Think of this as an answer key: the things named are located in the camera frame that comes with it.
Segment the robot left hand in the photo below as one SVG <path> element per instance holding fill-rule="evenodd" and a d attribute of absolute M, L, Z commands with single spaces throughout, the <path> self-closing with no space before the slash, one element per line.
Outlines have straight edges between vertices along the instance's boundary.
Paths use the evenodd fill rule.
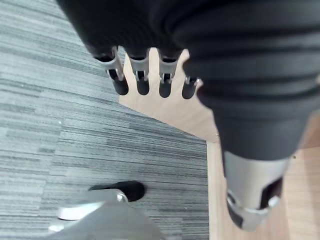
<path fill-rule="evenodd" d="M 227 207 L 254 230 L 282 193 L 290 157 L 320 107 L 320 3 L 317 0 L 60 0 L 92 57 L 126 95 L 123 47 L 141 95 L 148 56 L 159 54 L 159 94 L 171 94 L 178 59 L 183 92 L 196 94 L 217 127 Z"/>

